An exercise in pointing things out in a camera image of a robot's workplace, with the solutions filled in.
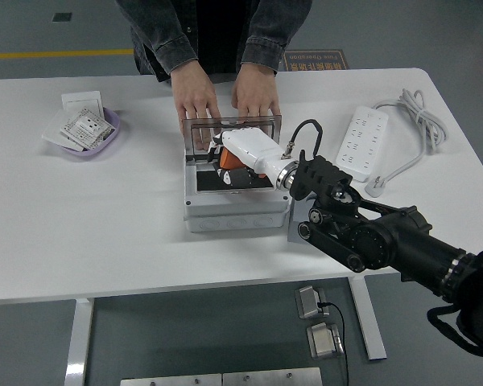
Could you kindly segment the person's left hand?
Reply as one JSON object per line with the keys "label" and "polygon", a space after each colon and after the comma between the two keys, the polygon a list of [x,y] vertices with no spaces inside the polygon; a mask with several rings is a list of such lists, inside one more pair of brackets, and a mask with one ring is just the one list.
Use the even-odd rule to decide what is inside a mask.
{"label": "person's left hand", "polygon": [[261,64],[242,64],[233,86],[232,106],[239,117],[280,115],[274,70]]}

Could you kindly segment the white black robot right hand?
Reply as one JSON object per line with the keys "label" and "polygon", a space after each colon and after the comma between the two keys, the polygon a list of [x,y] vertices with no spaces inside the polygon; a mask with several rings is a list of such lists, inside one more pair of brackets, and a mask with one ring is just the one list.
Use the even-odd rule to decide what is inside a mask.
{"label": "white black robot right hand", "polygon": [[214,136],[208,161],[229,187],[252,187],[257,179],[267,177],[273,187],[289,190],[298,167],[292,149],[292,143],[284,149],[258,127],[245,127]]}

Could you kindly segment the person's right hand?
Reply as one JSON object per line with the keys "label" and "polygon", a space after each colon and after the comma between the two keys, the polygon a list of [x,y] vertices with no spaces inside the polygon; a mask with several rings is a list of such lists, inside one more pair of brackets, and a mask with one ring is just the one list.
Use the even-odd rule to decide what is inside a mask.
{"label": "person's right hand", "polygon": [[197,60],[171,71],[171,88],[182,134],[186,119],[221,117],[214,85]]}

